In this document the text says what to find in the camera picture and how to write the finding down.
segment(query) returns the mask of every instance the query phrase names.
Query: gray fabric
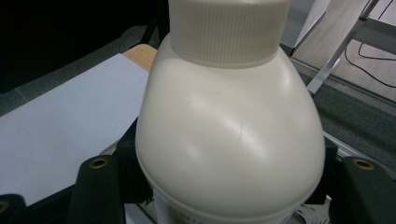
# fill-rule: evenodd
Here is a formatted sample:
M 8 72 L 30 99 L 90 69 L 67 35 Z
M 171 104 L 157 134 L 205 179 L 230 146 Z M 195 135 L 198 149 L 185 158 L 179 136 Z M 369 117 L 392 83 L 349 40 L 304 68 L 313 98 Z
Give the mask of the gray fabric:
M 328 85 L 313 99 L 326 133 L 396 171 L 396 117 Z

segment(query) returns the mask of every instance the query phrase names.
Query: black fabric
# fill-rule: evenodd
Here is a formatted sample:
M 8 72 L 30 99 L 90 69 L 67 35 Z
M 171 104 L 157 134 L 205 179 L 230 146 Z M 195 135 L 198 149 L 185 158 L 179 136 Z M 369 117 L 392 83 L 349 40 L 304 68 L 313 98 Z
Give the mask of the black fabric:
M 132 26 L 149 24 L 161 7 L 166 0 L 1 1 L 0 92 L 59 69 Z

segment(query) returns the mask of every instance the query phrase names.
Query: metal bar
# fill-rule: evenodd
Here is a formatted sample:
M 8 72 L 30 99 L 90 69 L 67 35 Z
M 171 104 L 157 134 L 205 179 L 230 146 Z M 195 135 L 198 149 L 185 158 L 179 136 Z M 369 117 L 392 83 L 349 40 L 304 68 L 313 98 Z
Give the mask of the metal bar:
M 373 0 L 366 9 L 363 10 L 358 20 L 355 22 L 353 27 L 349 30 L 348 34 L 344 38 L 343 42 L 341 42 L 338 49 L 335 51 L 334 55 L 330 58 L 329 61 L 319 70 L 319 72 L 314 76 L 311 82 L 308 84 L 307 88 L 311 94 L 316 94 L 321 85 L 327 79 L 329 74 L 332 72 L 334 67 L 338 64 L 339 58 L 341 54 L 346 49 L 347 45 L 350 41 L 355 37 L 355 35 L 361 30 L 364 23 L 367 21 L 367 18 L 370 12 L 373 10 L 375 5 L 378 3 L 378 0 Z
M 361 43 L 396 54 L 396 26 L 369 18 L 354 36 Z

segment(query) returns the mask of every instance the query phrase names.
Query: white paper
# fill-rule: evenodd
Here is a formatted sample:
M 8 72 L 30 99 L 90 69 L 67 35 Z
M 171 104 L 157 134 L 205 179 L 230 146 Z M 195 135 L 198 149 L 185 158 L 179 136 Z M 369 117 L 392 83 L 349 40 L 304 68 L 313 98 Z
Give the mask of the white paper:
M 0 194 L 30 205 L 75 184 L 136 119 L 147 78 L 119 54 L 0 117 Z

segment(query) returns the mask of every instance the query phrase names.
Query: black cable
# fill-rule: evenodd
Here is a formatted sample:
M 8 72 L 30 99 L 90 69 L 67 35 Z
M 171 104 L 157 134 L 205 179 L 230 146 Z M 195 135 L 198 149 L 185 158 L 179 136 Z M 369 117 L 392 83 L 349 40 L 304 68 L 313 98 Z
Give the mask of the black cable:
M 378 78 L 374 77 L 374 76 L 371 75 L 369 72 L 367 72 L 364 68 L 362 68 L 362 67 L 360 67 L 360 66 L 354 64 L 353 62 L 351 62 L 351 61 L 348 59 L 348 57 L 347 57 L 347 47 L 346 47 L 346 50 L 344 50 L 344 56 L 346 57 L 346 60 L 347 60 L 350 64 L 352 64 L 353 66 L 359 68 L 361 71 L 365 72 L 368 76 L 372 77 L 375 81 L 377 81 L 377 82 L 379 82 L 379 83 L 381 83 L 381 84 L 383 84 L 383 85 L 385 85 L 385 86 L 387 86 L 387 87 L 396 88 L 396 86 L 389 85 L 388 83 L 385 83 L 385 82 L 379 80 Z
M 388 7 L 390 6 L 390 4 L 393 2 L 393 0 L 390 0 L 390 2 L 388 3 L 388 5 L 385 7 L 385 9 L 382 11 L 381 15 L 378 17 L 378 19 L 381 19 L 381 17 L 384 15 L 384 13 L 387 11 Z M 367 8 L 367 6 L 369 5 L 370 0 L 367 1 L 366 6 L 364 6 L 363 10 L 361 11 L 361 13 L 364 11 L 364 9 Z M 365 56 L 365 55 L 361 55 L 361 47 L 363 46 L 363 43 L 361 43 L 361 46 L 359 47 L 359 56 L 363 57 L 363 58 L 367 58 L 367 59 L 376 59 L 376 60 L 386 60 L 386 61 L 396 61 L 396 59 L 388 59 L 388 58 L 376 58 L 376 57 L 369 57 L 369 56 Z M 358 66 L 357 64 L 354 64 L 353 62 L 351 62 L 348 57 L 347 57 L 347 46 L 346 49 L 344 50 L 344 56 L 346 57 L 346 60 L 352 64 L 353 66 L 359 68 L 361 71 L 363 71 L 364 73 L 366 73 L 369 77 L 373 78 L 375 81 L 390 87 L 390 88 L 396 88 L 396 86 L 392 86 L 389 85 L 388 83 L 385 83 L 381 80 L 379 80 L 378 78 L 374 77 L 372 74 L 370 74 L 367 70 L 365 70 L 364 68 Z
M 381 17 L 385 14 L 385 12 L 388 10 L 388 7 L 390 6 L 390 4 L 392 4 L 393 0 L 390 0 L 390 2 L 388 3 L 388 5 L 385 7 L 385 9 L 382 11 L 381 15 L 379 15 L 378 20 L 381 19 Z M 367 8 L 367 6 L 369 5 L 370 0 L 366 3 L 366 6 L 364 6 L 364 9 Z M 359 51 L 358 54 L 359 56 L 361 56 L 362 58 L 366 58 L 366 59 L 375 59 L 375 60 L 384 60 L 384 61 L 396 61 L 396 59 L 392 59 L 392 58 L 377 58 L 377 57 L 370 57 L 367 55 L 362 55 L 361 54 L 361 47 L 363 47 L 363 43 L 361 43 L 361 46 L 359 47 Z

